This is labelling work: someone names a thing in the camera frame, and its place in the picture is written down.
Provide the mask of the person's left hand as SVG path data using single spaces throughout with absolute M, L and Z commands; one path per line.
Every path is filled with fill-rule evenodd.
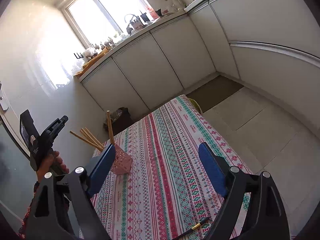
M 66 174 L 69 173 L 69 168 L 63 162 L 63 159 L 60 157 L 60 153 L 58 151 L 54 151 L 50 153 L 41 163 L 40 168 L 36 171 L 37 181 L 40 183 L 44 178 L 44 175 L 49 172 L 50 167 L 53 163 L 58 164 L 58 166 L 62 169 Z

